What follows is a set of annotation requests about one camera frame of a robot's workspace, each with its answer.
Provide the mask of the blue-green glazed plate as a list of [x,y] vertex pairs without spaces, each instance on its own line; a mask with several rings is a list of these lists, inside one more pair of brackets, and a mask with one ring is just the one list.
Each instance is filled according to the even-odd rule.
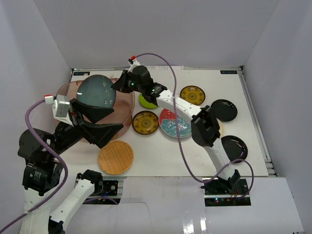
[[77,100],[96,107],[113,107],[116,91],[111,88],[113,82],[103,75],[92,75],[86,78],[77,90]]

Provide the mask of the orange woven bamboo plate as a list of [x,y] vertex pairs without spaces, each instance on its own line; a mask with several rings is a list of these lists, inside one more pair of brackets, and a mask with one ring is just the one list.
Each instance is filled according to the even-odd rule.
[[109,175],[120,175],[126,172],[134,162],[132,147],[121,140],[109,142],[98,154],[100,168]]

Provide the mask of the red plate with teal flower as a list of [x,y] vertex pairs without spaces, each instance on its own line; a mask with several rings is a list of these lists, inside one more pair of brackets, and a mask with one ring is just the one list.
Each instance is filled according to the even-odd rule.
[[[159,125],[162,131],[170,137],[177,138],[176,116],[168,109],[163,109],[159,115]],[[191,125],[182,117],[177,117],[178,131],[180,138],[186,138],[191,135]]]

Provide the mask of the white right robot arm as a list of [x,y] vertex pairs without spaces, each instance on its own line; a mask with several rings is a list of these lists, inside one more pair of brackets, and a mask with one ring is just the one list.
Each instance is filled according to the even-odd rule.
[[233,166],[221,141],[220,126],[210,106],[199,107],[176,97],[164,85],[154,82],[143,65],[124,70],[112,89],[121,93],[139,92],[150,103],[167,109],[191,125],[193,141],[208,153],[217,173],[221,191],[232,194],[238,188],[240,174]]

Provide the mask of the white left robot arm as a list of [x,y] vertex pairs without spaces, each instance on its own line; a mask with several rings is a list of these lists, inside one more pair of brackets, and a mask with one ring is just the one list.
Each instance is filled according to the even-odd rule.
[[53,116],[59,121],[49,133],[35,129],[25,114],[27,129],[19,138],[18,155],[25,159],[22,185],[25,191],[22,234],[63,234],[80,206],[103,191],[101,173],[86,170],[77,175],[72,192],[54,211],[51,198],[65,184],[69,170],[61,154],[85,139],[99,148],[106,146],[123,128],[121,123],[99,124],[114,110],[84,104],[77,99],[60,103],[55,96],[46,96],[42,103],[51,104]]

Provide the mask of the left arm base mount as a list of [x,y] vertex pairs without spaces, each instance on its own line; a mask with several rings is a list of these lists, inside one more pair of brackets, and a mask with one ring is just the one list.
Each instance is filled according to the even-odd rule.
[[103,180],[95,185],[94,192],[83,204],[87,205],[118,205],[121,200],[118,180]]

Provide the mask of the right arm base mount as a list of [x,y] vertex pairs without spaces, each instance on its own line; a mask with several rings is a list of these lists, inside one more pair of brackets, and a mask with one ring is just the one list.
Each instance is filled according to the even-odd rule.
[[251,206],[249,187],[246,179],[240,179],[233,189],[223,189],[217,179],[203,184],[206,207]]

